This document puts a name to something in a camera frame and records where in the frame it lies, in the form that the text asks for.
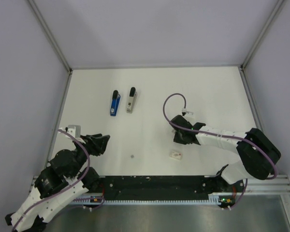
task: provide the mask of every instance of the gray wall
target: gray wall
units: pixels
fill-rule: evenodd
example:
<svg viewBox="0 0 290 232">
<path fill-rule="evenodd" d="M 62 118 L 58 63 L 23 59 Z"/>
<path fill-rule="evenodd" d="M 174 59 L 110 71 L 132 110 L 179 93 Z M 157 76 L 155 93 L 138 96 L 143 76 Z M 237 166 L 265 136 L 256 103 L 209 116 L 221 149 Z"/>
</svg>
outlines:
<svg viewBox="0 0 290 232">
<path fill-rule="evenodd" d="M 240 65 L 277 0 L 37 0 L 73 68 Z"/>
<path fill-rule="evenodd" d="M 282 152 L 290 177 L 290 0 L 246 71 L 267 135 Z"/>
<path fill-rule="evenodd" d="M 0 232 L 41 171 L 67 72 L 24 0 L 0 0 Z"/>
</svg>

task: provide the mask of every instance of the metal floor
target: metal floor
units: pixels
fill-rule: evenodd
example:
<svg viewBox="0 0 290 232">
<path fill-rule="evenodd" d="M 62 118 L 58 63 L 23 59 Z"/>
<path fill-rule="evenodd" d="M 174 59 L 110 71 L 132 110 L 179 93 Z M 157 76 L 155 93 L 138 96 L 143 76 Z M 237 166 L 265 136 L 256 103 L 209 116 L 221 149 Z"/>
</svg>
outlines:
<svg viewBox="0 0 290 232">
<path fill-rule="evenodd" d="M 290 232 L 279 196 L 246 196 L 232 211 L 216 206 L 103 206 L 60 215 L 44 232 Z"/>
</svg>

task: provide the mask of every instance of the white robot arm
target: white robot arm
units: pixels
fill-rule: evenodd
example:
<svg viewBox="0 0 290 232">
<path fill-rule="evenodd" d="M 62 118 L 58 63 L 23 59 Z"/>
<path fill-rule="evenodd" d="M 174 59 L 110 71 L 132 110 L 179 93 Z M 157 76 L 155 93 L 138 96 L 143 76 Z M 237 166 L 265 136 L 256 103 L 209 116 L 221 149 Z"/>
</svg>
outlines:
<svg viewBox="0 0 290 232">
<path fill-rule="evenodd" d="M 74 151 L 61 150 L 41 171 L 31 193 L 17 210 L 5 220 L 13 225 L 14 232 L 41 232 L 46 224 L 75 198 L 86 192 L 94 192 L 99 185 L 99 175 L 90 167 L 89 154 L 104 153 L 109 135 L 80 135 L 80 127 L 70 125 L 65 131 L 76 146 Z M 87 167 L 78 175 L 87 162 Z"/>
<path fill-rule="evenodd" d="M 165 105 L 169 98 L 174 95 L 183 97 L 185 106 L 182 115 L 177 115 L 169 120 L 165 113 Z M 186 113 L 184 95 L 172 94 L 164 102 L 164 117 L 175 130 L 173 141 L 184 145 L 210 145 L 238 154 L 241 161 L 229 164 L 218 172 L 228 184 L 250 177 L 265 180 L 277 176 L 275 164 L 280 159 L 281 154 L 261 130 L 252 128 L 248 132 L 235 132 L 215 129 L 200 122 L 192 125 L 185 119 Z M 268 178 L 272 172 L 274 172 L 274 176 Z"/>
</svg>

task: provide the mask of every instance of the enclosure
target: enclosure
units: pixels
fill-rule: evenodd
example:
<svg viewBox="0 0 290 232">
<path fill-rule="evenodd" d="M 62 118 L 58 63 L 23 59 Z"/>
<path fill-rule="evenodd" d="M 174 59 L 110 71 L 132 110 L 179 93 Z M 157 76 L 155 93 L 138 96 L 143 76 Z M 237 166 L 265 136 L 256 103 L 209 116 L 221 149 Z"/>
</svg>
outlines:
<svg viewBox="0 0 290 232">
<path fill-rule="evenodd" d="M 0 1 L 0 231 L 11 230 L 5 215 L 47 162 L 74 149 L 57 132 L 68 125 L 111 136 L 90 158 L 100 176 L 207 176 L 239 161 L 173 142 L 162 113 L 173 93 L 186 97 L 194 122 L 263 131 L 282 154 L 277 179 L 249 179 L 230 212 L 199 201 L 110 201 L 91 214 L 71 210 L 45 231 L 290 231 L 290 0 Z M 166 115 L 182 108 L 171 98 Z"/>
</svg>

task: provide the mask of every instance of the small white object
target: small white object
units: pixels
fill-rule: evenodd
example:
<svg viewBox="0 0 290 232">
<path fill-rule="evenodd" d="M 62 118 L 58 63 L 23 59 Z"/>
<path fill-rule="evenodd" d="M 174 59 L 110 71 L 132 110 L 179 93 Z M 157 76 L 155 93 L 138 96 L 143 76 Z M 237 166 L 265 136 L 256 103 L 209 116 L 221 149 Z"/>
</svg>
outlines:
<svg viewBox="0 0 290 232">
<path fill-rule="evenodd" d="M 85 143 L 85 141 L 81 138 L 81 126 L 79 125 L 68 125 L 66 132 L 72 135 L 75 139 L 80 141 L 81 143 Z"/>
<path fill-rule="evenodd" d="M 170 157 L 176 160 L 181 160 L 183 155 L 177 151 L 171 151 Z"/>
</svg>

